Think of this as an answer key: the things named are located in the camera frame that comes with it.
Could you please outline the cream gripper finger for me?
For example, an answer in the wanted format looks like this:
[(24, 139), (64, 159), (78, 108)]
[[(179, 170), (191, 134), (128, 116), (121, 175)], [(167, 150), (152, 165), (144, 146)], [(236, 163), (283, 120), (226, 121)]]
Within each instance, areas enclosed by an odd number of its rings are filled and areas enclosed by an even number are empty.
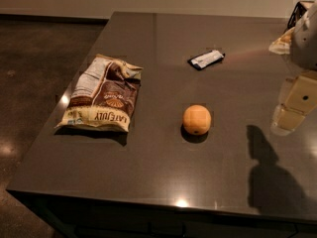
[(292, 133), (317, 107), (317, 76), (299, 74), (282, 84), (270, 129), (278, 136)]

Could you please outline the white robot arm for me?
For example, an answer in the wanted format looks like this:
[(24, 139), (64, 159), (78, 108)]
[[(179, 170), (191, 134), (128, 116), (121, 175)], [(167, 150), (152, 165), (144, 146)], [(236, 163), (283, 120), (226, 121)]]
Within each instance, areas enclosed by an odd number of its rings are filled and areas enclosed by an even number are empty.
[(286, 136), (317, 107), (317, 2), (297, 2), (286, 30), (268, 50), (297, 69), (282, 84), (271, 122), (273, 133)]

